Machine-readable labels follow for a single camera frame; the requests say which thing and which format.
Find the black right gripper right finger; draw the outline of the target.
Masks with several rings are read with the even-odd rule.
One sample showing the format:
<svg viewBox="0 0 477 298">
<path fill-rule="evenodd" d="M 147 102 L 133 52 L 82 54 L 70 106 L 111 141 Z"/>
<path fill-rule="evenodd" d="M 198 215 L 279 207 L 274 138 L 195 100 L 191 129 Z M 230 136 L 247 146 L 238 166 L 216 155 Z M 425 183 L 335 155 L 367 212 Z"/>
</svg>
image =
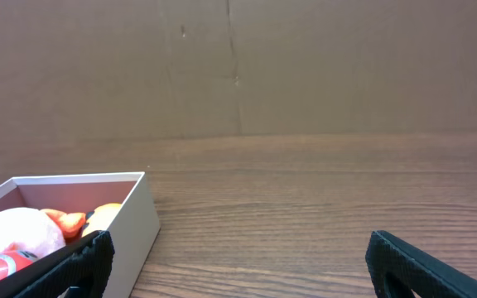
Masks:
<svg viewBox="0 0 477 298">
<path fill-rule="evenodd" d="M 477 280 L 387 231 L 371 233 L 365 261 L 378 298 L 477 298 Z"/>
</svg>

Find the white and yellow chick plush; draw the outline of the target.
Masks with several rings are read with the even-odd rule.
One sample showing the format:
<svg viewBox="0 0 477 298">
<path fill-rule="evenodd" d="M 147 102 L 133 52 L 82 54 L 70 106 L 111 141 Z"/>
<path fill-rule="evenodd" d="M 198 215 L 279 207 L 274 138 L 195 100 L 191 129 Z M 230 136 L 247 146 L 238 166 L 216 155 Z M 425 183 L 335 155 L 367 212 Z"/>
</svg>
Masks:
<svg viewBox="0 0 477 298">
<path fill-rule="evenodd" d="M 0 211 L 0 253 L 30 252 L 41 258 L 64 247 L 86 221 L 84 213 L 19 207 Z"/>
</svg>

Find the orange dog figurine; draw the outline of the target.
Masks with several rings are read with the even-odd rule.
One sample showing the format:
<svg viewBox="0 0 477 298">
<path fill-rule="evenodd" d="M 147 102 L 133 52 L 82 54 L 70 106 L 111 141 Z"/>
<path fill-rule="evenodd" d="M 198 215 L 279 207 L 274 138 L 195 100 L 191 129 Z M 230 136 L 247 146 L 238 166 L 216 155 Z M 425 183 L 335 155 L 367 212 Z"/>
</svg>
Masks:
<svg viewBox="0 0 477 298">
<path fill-rule="evenodd" d="M 81 236 L 84 237 L 94 231 L 106 230 L 122 208 L 120 203 L 103 204 L 85 215 L 85 223 Z"/>
</svg>

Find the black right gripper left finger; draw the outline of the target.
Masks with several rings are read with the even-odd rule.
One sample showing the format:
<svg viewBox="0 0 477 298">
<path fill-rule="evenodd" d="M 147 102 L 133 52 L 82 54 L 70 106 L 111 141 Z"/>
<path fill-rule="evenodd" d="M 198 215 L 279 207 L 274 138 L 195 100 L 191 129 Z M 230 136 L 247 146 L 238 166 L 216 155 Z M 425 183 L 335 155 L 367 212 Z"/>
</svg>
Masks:
<svg viewBox="0 0 477 298">
<path fill-rule="evenodd" d="M 95 231 L 0 280 L 0 298 L 101 298 L 114 256 L 108 231 Z"/>
</svg>

